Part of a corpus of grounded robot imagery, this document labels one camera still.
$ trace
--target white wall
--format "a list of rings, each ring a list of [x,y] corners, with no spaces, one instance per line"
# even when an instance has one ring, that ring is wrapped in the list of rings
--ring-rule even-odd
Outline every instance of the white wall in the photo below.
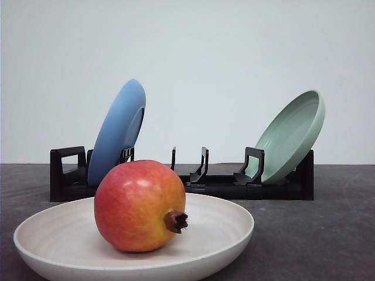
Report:
[[[375,164],[375,2],[6,0],[1,162],[94,146],[136,78],[147,108],[136,158],[240,162],[276,114],[325,98],[319,164]]]

